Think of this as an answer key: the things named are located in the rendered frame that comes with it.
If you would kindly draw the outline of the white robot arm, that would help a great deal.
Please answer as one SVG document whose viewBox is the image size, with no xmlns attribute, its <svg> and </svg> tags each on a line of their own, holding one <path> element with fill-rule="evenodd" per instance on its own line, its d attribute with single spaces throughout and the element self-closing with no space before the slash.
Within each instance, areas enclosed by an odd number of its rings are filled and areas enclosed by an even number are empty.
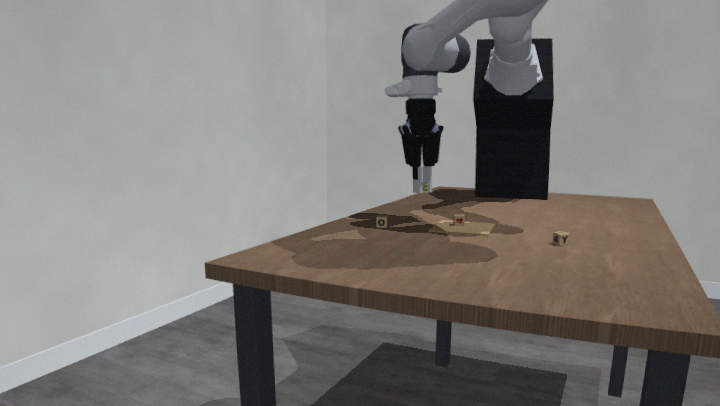
<svg viewBox="0 0 720 406">
<path fill-rule="evenodd" d="M 403 81 L 386 87 L 385 94 L 408 99 L 438 95 L 442 88 L 435 71 L 457 73 L 466 67 L 470 46 L 459 34 L 487 18 L 495 50 L 490 51 L 490 77 L 488 64 L 484 80 L 505 95 L 524 94 L 543 80 L 531 45 L 531 22 L 547 1 L 455 0 L 427 22 L 407 27 L 401 47 Z"/>
</svg>

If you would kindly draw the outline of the tan flat mat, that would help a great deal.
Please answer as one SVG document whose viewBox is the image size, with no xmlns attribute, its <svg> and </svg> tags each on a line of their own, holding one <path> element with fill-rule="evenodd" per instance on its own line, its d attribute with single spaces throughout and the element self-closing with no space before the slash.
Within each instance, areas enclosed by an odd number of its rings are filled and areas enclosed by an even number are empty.
<svg viewBox="0 0 720 406">
<path fill-rule="evenodd" d="M 454 226 L 453 221 L 441 220 L 428 232 L 489 236 L 496 223 L 465 222 L 464 226 Z"/>
</svg>

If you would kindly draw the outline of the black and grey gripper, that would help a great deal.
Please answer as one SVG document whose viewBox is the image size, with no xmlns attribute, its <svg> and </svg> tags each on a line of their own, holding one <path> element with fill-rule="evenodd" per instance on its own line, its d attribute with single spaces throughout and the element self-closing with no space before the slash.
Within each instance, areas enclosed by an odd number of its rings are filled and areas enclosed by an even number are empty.
<svg viewBox="0 0 720 406">
<path fill-rule="evenodd" d="M 443 126 L 436 123 L 435 113 L 435 99 L 410 98 L 406 100 L 406 114 L 408 115 L 406 123 L 398 127 L 402 137 L 405 162 L 413 168 L 413 193 L 422 193 L 422 168 L 423 182 L 429 183 L 429 192 L 432 192 L 432 166 L 435 165 L 433 163 L 438 163 L 440 139 L 443 131 Z M 424 165 L 422 167 L 420 167 L 421 148 Z"/>
</svg>

